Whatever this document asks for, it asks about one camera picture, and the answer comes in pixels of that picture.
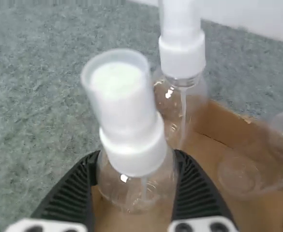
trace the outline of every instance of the cardboard tray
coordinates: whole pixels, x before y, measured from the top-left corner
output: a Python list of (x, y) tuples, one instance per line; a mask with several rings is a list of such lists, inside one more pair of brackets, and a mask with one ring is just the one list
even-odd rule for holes
[[(257, 146), (261, 154), (266, 154), (268, 148), (263, 142), (266, 133), (261, 123), (210, 101), (195, 131), (190, 131), (183, 149), (199, 162), (215, 183), (241, 232), (283, 232), (283, 190), (240, 201), (227, 194), (217, 178), (217, 165), (223, 156), (248, 138), (260, 138)], [(105, 201), (96, 187), (92, 188), (92, 195), (97, 232), (164, 232), (170, 223), (171, 203), (164, 203), (142, 216), (125, 216)]]

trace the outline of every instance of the white wall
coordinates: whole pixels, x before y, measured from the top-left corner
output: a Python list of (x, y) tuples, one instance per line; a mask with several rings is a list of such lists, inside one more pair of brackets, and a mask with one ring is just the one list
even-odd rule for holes
[[(131, 0), (158, 5), (158, 0)], [(204, 19), (283, 41), (283, 0), (198, 0)]]

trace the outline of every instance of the clear plastic bottle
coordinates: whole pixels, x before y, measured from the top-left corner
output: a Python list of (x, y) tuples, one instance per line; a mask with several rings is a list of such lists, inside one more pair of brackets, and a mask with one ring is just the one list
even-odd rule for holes
[(148, 177), (128, 177), (117, 172), (102, 150), (98, 157), (97, 181), (100, 193), (125, 213), (142, 213), (160, 200), (174, 198), (177, 167), (171, 148), (160, 168)]
[(169, 78), (160, 68), (153, 79), (156, 107), (164, 119), (168, 144), (182, 149), (188, 135), (186, 129), (194, 128), (207, 106), (206, 81), (202, 73), (183, 80)]
[(207, 103), (205, 35), (196, 0), (160, 0), (161, 67), (154, 74), (156, 106), (165, 122), (168, 143), (182, 148), (187, 128)]
[(177, 162), (155, 108), (147, 59), (129, 49), (104, 52), (86, 64), (81, 82), (100, 124), (101, 194), (127, 213), (173, 197)]
[(259, 133), (228, 152), (218, 166), (221, 185), (247, 199), (283, 188), (283, 113)]

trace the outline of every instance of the spray bottle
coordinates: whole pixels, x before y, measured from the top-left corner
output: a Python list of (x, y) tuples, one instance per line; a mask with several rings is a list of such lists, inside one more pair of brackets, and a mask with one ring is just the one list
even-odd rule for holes
[(159, 0), (161, 67), (153, 75), (155, 100), (167, 141), (179, 149), (207, 103), (205, 35), (196, 2)]
[(86, 64), (81, 82), (100, 124), (101, 194), (128, 213), (172, 198), (176, 158), (155, 107), (147, 59), (129, 49), (104, 52)]

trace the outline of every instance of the bottle cap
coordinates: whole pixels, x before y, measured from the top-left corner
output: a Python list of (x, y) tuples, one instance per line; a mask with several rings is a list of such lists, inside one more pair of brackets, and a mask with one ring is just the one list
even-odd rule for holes
[(81, 82), (114, 169), (130, 177), (156, 171), (165, 159), (167, 144), (147, 59), (130, 49), (104, 52), (85, 65)]
[(166, 76), (191, 78), (206, 65), (205, 34), (197, 0), (160, 0), (161, 68)]

